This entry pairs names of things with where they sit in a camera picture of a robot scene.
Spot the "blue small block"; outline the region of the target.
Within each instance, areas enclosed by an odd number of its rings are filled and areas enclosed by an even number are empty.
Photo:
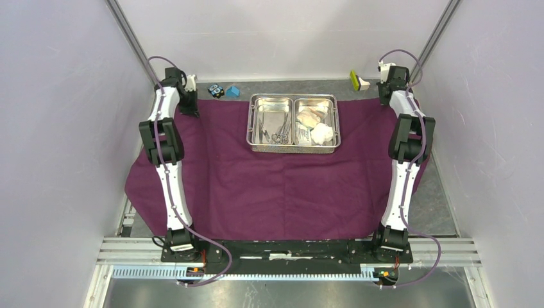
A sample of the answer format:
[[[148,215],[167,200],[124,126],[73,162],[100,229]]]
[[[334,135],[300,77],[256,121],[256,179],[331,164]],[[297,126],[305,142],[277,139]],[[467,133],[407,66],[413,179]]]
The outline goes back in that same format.
[[[232,85],[231,87],[227,88],[225,91],[225,95],[230,98],[238,98],[240,96],[240,89],[236,86]]]

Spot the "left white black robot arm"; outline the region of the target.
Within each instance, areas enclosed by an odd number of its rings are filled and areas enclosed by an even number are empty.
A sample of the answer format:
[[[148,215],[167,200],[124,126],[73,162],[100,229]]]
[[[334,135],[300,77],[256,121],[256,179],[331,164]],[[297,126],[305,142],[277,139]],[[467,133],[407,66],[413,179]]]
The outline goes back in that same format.
[[[193,226],[182,179],[185,150],[174,121],[178,105],[191,103],[186,91],[187,75],[177,67],[165,69],[165,78],[155,85],[153,110],[139,123],[144,152],[155,167],[167,210],[167,232],[162,240],[163,262],[190,262],[201,255],[201,243],[189,230]]]

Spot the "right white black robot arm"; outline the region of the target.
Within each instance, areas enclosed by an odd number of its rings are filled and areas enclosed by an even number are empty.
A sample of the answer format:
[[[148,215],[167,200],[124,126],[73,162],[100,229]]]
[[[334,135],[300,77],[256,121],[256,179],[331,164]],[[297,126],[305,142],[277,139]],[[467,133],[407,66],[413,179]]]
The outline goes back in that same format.
[[[387,153],[392,178],[385,212],[372,237],[370,252],[379,262],[395,260],[409,247],[409,209],[421,165],[430,155],[436,120],[426,116],[411,90],[410,71],[394,63],[378,63],[380,104],[391,108],[396,124]]]

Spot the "purple cloth wrap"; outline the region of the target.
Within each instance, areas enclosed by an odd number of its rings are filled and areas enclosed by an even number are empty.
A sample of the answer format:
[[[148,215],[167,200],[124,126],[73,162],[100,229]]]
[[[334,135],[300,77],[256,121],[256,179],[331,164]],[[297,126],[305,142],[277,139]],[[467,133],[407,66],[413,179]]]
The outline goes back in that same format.
[[[341,143],[326,155],[259,153],[246,141],[249,104],[199,100],[175,116],[195,231],[225,240],[366,237],[387,205],[396,114],[377,99],[338,104]]]

